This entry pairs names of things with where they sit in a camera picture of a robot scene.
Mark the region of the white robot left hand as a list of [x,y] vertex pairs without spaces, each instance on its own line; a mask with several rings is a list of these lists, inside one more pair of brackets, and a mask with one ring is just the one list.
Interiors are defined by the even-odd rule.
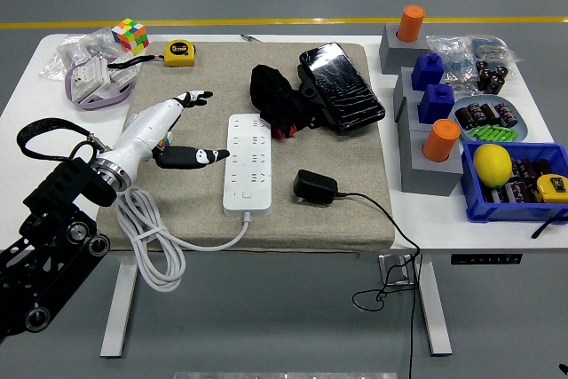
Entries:
[[204,106],[212,96],[210,91],[186,91],[136,114],[112,149],[97,157],[93,169],[112,177],[122,191],[135,182],[139,164],[150,159],[162,169],[175,170],[201,169],[226,159],[230,153],[225,149],[205,150],[164,142],[184,109]]

